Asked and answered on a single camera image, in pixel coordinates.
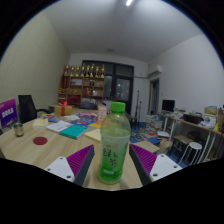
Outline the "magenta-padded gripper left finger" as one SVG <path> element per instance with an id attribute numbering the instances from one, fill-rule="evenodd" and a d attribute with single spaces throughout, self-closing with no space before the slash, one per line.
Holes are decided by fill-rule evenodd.
<path id="1" fill-rule="evenodd" d="M 90 145 L 68 157 L 58 157 L 46 171 L 82 186 L 93 157 L 94 146 Z"/>

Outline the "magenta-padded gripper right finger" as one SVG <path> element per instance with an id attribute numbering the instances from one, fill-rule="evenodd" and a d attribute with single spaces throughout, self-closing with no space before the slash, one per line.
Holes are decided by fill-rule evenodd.
<path id="1" fill-rule="evenodd" d="M 129 145 L 129 154 L 143 186 L 181 170 L 181 167 L 165 154 L 155 155 L 134 144 Z"/>

